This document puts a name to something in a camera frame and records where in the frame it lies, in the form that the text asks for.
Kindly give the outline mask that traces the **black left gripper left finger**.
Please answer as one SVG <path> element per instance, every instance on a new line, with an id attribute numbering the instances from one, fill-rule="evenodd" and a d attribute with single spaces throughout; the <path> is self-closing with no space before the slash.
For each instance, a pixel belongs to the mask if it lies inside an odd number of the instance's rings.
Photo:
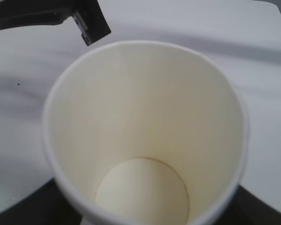
<path id="1" fill-rule="evenodd" d="M 0 213 L 0 225 L 79 225 L 82 216 L 52 179 L 24 200 Z"/>

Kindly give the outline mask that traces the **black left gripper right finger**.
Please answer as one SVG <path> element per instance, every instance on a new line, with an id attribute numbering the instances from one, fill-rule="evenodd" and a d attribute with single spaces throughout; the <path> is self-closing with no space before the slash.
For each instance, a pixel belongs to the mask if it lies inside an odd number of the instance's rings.
<path id="1" fill-rule="evenodd" d="M 240 186 L 221 216 L 222 225 L 281 225 L 281 213 Z"/>

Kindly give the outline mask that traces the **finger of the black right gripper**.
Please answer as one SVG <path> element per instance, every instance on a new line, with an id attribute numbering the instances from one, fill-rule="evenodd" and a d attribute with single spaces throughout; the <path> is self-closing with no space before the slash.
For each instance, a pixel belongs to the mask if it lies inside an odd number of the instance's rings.
<path id="1" fill-rule="evenodd" d="M 0 30 L 73 18 L 87 46 L 111 33 L 97 0 L 0 0 Z"/>

